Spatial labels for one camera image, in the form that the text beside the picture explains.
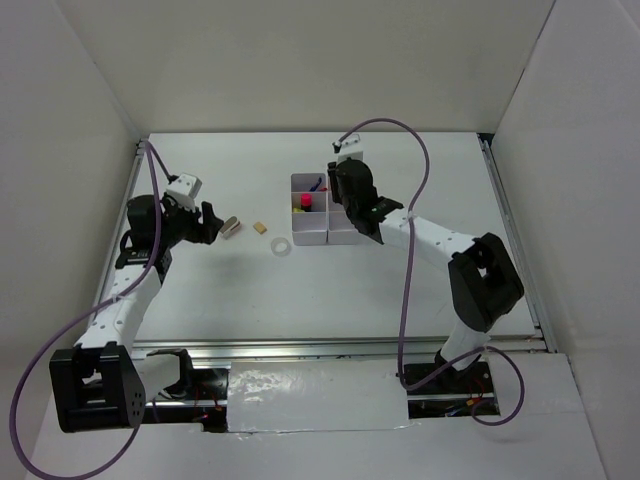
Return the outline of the pink white stapler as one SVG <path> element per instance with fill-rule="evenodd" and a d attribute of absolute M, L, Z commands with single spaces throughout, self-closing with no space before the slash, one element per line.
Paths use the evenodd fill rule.
<path fill-rule="evenodd" d="M 237 216 L 231 216 L 228 218 L 219 230 L 219 234 L 228 239 L 233 236 L 241 227 L 241 222 Z"/>

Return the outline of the black pink highlighter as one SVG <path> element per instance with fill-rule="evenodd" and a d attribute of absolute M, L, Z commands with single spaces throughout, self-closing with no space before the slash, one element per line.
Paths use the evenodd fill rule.
<path fill-rule="evenodd" d="M 311 212 L 313 210 L 313 196 L 310 193 L 300 195 L 300 209 L 304 212 Z"/>

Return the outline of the small yellow eraser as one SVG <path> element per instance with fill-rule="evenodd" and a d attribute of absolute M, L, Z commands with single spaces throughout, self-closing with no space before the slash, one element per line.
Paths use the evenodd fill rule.
<path fill-rule="evenodd" d="M 253 225 L 253 228 L 259 233 L 259 234 L 264 234 L 267 231 L 267 228 L 265 227 L 264 224 L 262 224 L 261 222 L 256 222 Z"/>

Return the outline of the clear tape roll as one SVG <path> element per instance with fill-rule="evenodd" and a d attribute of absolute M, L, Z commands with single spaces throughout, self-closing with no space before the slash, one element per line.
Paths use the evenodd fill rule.
<path fill-rule="evenodd" d="M 284 237 L 274 238 L 270 243 L 271 252 L 276 257 L 286 257 L 291 252 L 291 244 Z"/>

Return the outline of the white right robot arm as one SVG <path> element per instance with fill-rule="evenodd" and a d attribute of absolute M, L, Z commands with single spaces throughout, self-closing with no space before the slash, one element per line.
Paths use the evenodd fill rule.
<path fill-rule="evenodd" d="M 436 379 L 448 392 L 460 391 L 490 340 L 494 324 L 524 296 L 521 278 L 503 241 L 493 233 L 473 236 L 447 229 L 380 196 L 369 167 L 347 158 L 328 164 L 332 200 L 341 205 L 359 234 L 407 252 L 448 274 L 457 320 L 436 353 Z"/>

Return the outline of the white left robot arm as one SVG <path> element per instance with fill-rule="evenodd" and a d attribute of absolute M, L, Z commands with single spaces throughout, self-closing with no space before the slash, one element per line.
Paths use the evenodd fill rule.
<path fill-rule="evenodd" d="M 144 316 L 169 272 L 171 250 L 182 241 L 210 245 L 224 222 L 210 203 L 189 208 L 177 195 L 137 196 L 127 203 L 128 229 L 114 266 L 107 304 L 69 349 L 49 362 L 60 428 L 65 433 L 136 428 L 147 403 L 166 392 L 176 399 L 196 390 L 197 374 L 184 349 L 131 358 Z"/>

